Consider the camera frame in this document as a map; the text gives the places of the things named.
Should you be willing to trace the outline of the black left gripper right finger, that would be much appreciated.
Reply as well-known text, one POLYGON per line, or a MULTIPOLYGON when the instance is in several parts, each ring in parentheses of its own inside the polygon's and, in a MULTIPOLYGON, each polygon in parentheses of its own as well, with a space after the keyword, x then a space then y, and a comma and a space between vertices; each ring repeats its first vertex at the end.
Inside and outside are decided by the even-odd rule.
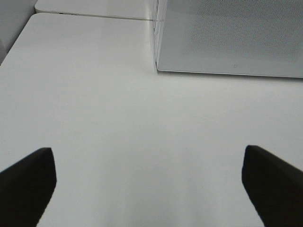
POLYGON ((269 151, 245 148, 241 180, 266 227, 303 225, 303 173, 269 151))

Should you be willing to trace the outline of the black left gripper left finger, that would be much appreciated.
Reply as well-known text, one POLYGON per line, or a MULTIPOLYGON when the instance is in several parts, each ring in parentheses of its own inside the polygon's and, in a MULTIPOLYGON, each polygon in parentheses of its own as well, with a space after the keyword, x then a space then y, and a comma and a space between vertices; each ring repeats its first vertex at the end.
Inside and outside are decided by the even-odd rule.
POLYGON ((0 225, 36 227, 57 183, 51 148, 40 148, 0 173, 0 225))

